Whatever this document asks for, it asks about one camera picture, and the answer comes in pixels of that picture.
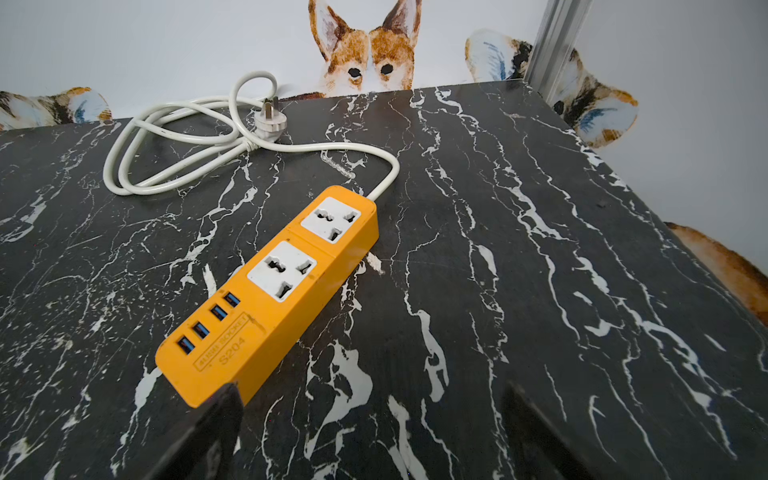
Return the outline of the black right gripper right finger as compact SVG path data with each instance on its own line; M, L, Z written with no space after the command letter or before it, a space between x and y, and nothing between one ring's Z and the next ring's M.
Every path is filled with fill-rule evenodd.
M504 429L520 479L599 479L520 386L508 383L502 401Z

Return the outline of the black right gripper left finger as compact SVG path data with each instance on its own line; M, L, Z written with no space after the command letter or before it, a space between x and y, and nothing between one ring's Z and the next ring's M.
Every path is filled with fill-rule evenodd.
M226 479L243 418L237 387L227 383L151 444L144 479Z

